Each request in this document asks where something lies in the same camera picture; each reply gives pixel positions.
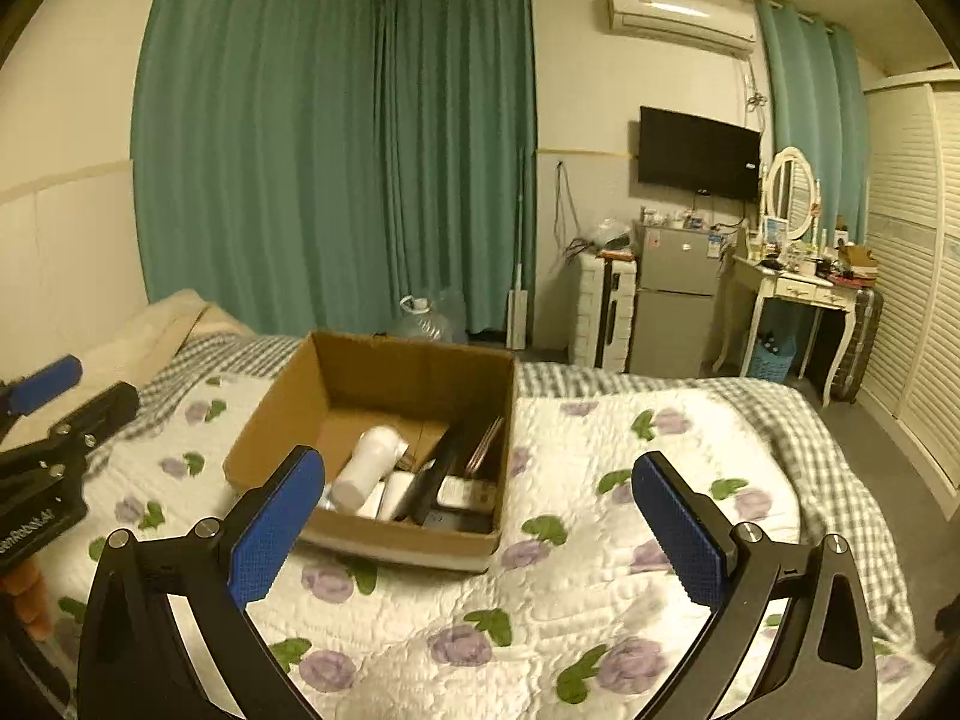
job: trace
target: bed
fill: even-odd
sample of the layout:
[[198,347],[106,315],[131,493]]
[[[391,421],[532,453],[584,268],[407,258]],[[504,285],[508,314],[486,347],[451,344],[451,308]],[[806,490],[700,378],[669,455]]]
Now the bed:
[[[68,673],[104,537],[120,526],[138,538],[176,536],[227,512],[235,496],[219,465],[298,344],[254,336],[191,293],[151,306],[83,357],[75,400],[127,378],[141,409],[91,456],[88,518],[41,555],[56,606],[49,655]],[[707,618],[632,505],[625,482],[642,446],[664,451],[728,517],[760,522],[773,538],[843,533],[875,628],[880,717],[909,703],[932,667],[914,651],[892,537],[800,394],[552,364],[522,365],[518,387],[503,539],[488,574],[299,545],[267,599],[248,607],[323,717],[634,717]],[[8,442],[45,432],[73,405],[51,404]],[[179,600],[210,699],[237,712]],[[718,714],[746,699],[781,612],[782,602],[769,608]]]

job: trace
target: television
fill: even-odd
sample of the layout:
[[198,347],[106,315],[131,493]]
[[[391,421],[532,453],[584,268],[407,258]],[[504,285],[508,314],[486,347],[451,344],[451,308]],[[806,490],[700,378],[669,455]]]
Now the television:
[[637,162],[645,183],[735,200],[760,197],[760,133],[746,127],[644,105]]

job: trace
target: white wall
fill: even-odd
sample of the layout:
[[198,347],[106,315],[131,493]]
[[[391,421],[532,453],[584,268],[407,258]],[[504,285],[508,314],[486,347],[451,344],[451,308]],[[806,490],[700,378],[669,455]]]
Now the white wall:
[[860,68],[860,85],[864,88],[872,86],[877,81],[886,79],[887,74],[877,65],[867,59],[862,53],[856,55],[856,63]]
[[45,0],[0,68],[0,191],[130,156],[152,0]]
[[[710,1],[752,10],[735,0]],[[606,0],[533,0],[541,149],[635,152],[641,105],[758,129],[754,114],[744,119],[745,63],[707,50],[610,33],[606,8]],[[752,64],[760,92],[770,98],[761,40]],[[767,160],[771,136],[767,127]],[[562,256],[563,245],[575,234],[570,222],[562,245],[554,240],[558,159],[568,168],[584,232],[608,215],[628,220],[638,217],[644,205],[677,209],[696,199],[687,191],[637,183],[637,163],[628,157],[541,153],[533,333],[535,346],[545,348],[565,346],[572,306],[569,269],[563,267]],[[704,207],[704,199],[698,207]],[[715,201],[717,223],[736,223],[741,215],[740,203]]]
[[107,341],[146,305],[131,162],[0,193],[0,379]]

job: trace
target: green leaf print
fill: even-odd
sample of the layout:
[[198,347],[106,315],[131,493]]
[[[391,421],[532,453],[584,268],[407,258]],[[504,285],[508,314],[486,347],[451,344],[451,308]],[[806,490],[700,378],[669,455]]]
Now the green leaf print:
[[553,514],[541,514],[540,517],[528,519],[520,526],[523,533],[535,536],[539,541],[549,541],[554,546],[563,546],[566,543],[566,528],[560,517]]
[[486,631],[497,647],[509,647],[514,643],[510,616],[502,608],[472,611],[464,615],[464,622],[476,623],[477,631]]
[[587,684],[576,674],[565,668],[557,677],[557,698],[565,704],[582,704],[587,701],[590,691]]
[[83,618],[86,616],[86,604],[82,601],[78,601],[76,598],[70,598],[69,596],[64,595],[61,600],[56,602],[61,608],[61,611],[64,614],[69,614],[73,617],[73,621],[77,625],[83,624]]
[[597,495],[606,495],[613,488],[619,487],[624,482],[629,482],[632,475],[634,475],[632,469],[621,469],[605,473],[597,484]]
[[94,538],[93,541],[90,541],[89,546],[86,548],[86,553],[90,555],[90,560],[93,560],[93,562],[99,562],[100,555],[104,554],[104,547],[106,546],[106,536],[100,536],[99,538]]
[[203,471],[203,466],[206,464],[203,455],[200,452],[187,452],[184,455],[184,460],[186,460],[186,466],[190,469],[190,476],[197,476],[200,474],[200,471]]
[[634,424],[630,426],[630,429],[637,434],[637,438],[642,442],[651,442],[656,438],[653,428],[650,426],[653,422],[653,418],[653,410],[647,409],[645,412],[637,415],[637,418],[634,420]]
[[581,659],[573,664],[571,668],[579,669],[581,676],[587,680],[590,677],[597,676],[597,661],[603,658],[607,650],[610,649],[606,644],[599,644],[592,650],[587,650]]
[[750,482],[746,479],[717,479],[710,485],[710,496],[715,501],[725,501],[736,494],[741,488],[747,487]]
[[160,528],[164,522],[166,522],[166,517],[163,516],[163,509],[160,507],[160,504],[157,501],[147,501],[147,512],[143,515],[143,518],[138,525],[138,528],[141,531],[155,530]]
[[206,416],[203,418],[204,422],[213,422],[218,416],[222,415],[227,410],[227,403],[223,400],[215,400],[210,404],[210,408],[206,412]]
[[269,649],[277,662],[283,667],[283,670],[289,674],[290,666],[299,665],[301,659],[312,646],[310,640],[305,638],[285,638],[283,641],[271,644]]
[[340,557],[340,562],[347,568],[347,574],[357,583],[357,590],[361,595],[370,595],[376,590],[376,563],[366,557]]
[[597,676],[597,662],[610,649],[599,644],[587,650],[573,666],[568,666],[557,677],[557,698],[565,704],[582,704],[590,691],[585,680]]

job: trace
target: purple flower print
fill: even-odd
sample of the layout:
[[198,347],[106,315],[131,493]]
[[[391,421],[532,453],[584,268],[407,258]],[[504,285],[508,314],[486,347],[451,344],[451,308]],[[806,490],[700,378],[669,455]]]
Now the purple flower print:
[[71,661],[80,657],[80,623],[72,617],[61,617],[54,623],[54,641]]
[[899,655],[881,655],[877,658],[877,680],[884,685],[896,683],[913,671],[913,664]]
[[140,522],[146,512],[147,508],[143,502],[134,498],[133,495],[128,495],[113,508],[114,517],[124,525]]
[[596,407],[595,400],[571,400],[560,405],[560,410],[567,416],[587,416]]
[[678,412],[676,409],[662,410],[654,417],[653,423],[656,429],[666,436],[680,435],[690,429],[690,420],[683,412]]
[[626,506],[628,503],[634,502],[634,491],[630,487],[630,482],[624,482],[622,485],[613,488],[610,498],[618,506]]
[[549,554],[550,547],[536,538],[531,538],[529,541],[520,541],[520,543],[507,547],[503,555],[500,556],[500,564],[508,571],[512,571],[515,568],[534,565]]
[[774,499],[766,490],[757,488],[744,488],[733,499],[736,505],[736,513],[740,519],[756,522],[758,519],[764,519],[770,514],[770,507],[773,506]]
[[438,664],[482,666],[493,657],[486,635],[472,625],[455,625],[426,640],[430,656]]
[[332,562],[305,566],[301,584],[329,604],[342,604],[353,595],[353,579],[342,565]]
[[198,422],[203,422],[209,410],[210,404],[208,402],[195,400],[186,407],[186,423],[188,425],[196,425]]
[[515,447],[510,453],[510,478],[520,476],[530,464],[530,450],[525,446]]
[[661,549],[656,538],[645,541],[634,550],[634,561],[630,564],[631,574],[642,574],[646,571],[665,571],[670,568],[670,562],[666,559],[664,551]]
[[653,687],[666,669],[661,645],[645,638],[630,637],[613,647],[597,671],[597,683],[612,693],[638,695]]
[[320,693],[336,693],[353,685],[357,667],[346,655],[333,650],[318,650],[301,661],[299,675]]
[[186,472],[189,470],[186,461],[179,458],[163,458],[160,461],[160,468],[174,479],[184,479]]

